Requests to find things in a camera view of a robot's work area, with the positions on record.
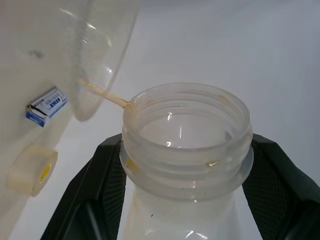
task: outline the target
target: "plastic bottle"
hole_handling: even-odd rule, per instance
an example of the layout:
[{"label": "plastic bottle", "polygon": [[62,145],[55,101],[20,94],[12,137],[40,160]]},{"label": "plastic bottle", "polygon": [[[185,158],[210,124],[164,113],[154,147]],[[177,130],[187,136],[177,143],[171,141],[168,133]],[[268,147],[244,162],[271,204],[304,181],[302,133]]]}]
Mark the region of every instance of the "plastic bottle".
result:
[{"label": "plastic bottle", "polygon": [[120,159],[135,191],[124,239],[241,239],[233,191],[253,163],[246,105],[193,83],[157,86],[131,103]]}]

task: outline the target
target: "white surface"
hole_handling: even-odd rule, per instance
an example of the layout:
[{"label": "white surface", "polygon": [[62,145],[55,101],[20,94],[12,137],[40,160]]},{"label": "white surface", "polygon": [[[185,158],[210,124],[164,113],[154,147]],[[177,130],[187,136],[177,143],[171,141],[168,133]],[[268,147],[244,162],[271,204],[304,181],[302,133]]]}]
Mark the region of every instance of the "white surface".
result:
[{"label": "white surface", "polygon": [[[283,148],[320,183],[320,4],[317,0],[149,0],[113,90],[124,98],[155,85],[197,82],[242,99],[253,130]],[[72,119],[47,185],[28,201],[11,240],[37,240],[69,181],[107,137],[121,132],[122,110],[104,102],[87,122]],[[122,240],[127,198],[118,239]],[[243,239],[258,240],[246,199],[236,191]]]}]

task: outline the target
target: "bottle neck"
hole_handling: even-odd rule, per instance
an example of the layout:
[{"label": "bottle neck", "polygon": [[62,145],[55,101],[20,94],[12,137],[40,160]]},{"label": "bottle neck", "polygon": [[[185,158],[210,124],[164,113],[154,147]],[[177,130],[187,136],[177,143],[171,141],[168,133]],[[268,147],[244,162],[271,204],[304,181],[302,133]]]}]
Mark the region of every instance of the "bottle neck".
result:
[{"label": "bottle neck", "polygon": [[149,89],[124,110],[120,159],[141,189],[179,201],[235,190],[253,163],[251,117],[234,95],[207,85]]}]

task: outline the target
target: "bottle rim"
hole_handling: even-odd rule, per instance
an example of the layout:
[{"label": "bottle rim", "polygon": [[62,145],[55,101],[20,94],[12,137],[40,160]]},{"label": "bottle rim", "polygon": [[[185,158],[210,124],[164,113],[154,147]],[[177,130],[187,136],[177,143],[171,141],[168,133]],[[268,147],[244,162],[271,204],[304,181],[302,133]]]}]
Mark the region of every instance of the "bottle rim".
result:
[{"label": "bottle rim", "polygon": [[130,104],[135,104],[135,102],[139,99],[139,97],[143,96],[144,94],[150,92],[150,91],[154,91],[154,90],[158,90],[161,89],[163,87],[176,87],[176,86],[185,86],[188,88],[191,88],[193,86],[201,86],[201,87],[205,87],[205,88],[209,88],[212,90],[218,90],[221,93],[223,93],[226,96],[229,96],[231,99],[235,100],[237,102],[237,104],[239,105],[239,107],[241,108],[242,112],[244,113],[244,117],[248,120],[246,123],[246,126],[241,130],[241,133],[235,137],[232,137],[230,140],[223,142],[223,143],[219,143],[219,144],[215,144],[212,146],[206,146],[206,147],[195,147],[195,148],[176,148],[176,147],[167,147],[165,145],[161,145],[155,142],[152,142],[144,137],[142,137],[138,132],[136,132],[131,124],[130,121],[130,114],[131,114],[131,107],[126,107],[124,109],[123,112],[123,126],[125,127],[126,131],[130,133],[130,136],[133,137],[136,141],[140,142],[143,145],[150,145],[150,146],[154,146],[157,147],[159,149],[163,149],[166,151],[172,151],[172,152],[195,152],[195,151],[199,151],[199,152],[206,152],[206,151],[211,151],[211,150],[215,150],[215,149],[219,149],[219,148],[225,148],[225,147],[230,147],[233,144],[236,144],[238,141],[240,141],[242,138],[244,138],[246,136],[246,134],[248,133],[248,131],[250,131],[251,129],[251,124],[252,124],[252,118],[251,118],[251,114],[250,111],[248,109],[248,107],[246,106],[246,104],[237,96],[235,96],[234,94],[215,87],[215,86],[211,86],[211,85],[207,85],[207,84],[201,84],[201,83],[188,83],[188,82],[182,82],[182,83],[167,83],[167,84],[161,84],[158,86],[154,86],[151,88],[148,88],[147,90],[137,94],[136,96],[134,96],[129,102]]}]

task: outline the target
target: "small box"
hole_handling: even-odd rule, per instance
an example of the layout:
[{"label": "small box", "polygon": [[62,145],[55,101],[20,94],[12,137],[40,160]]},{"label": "small box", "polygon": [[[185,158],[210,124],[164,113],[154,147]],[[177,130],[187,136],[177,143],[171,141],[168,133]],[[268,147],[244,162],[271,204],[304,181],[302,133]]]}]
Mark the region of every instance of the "small box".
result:
[{"label": "small box", "polygon": [[46,126],[68,103],[63,93],[57,88],[26,106],[26,118],[41,127]]}]

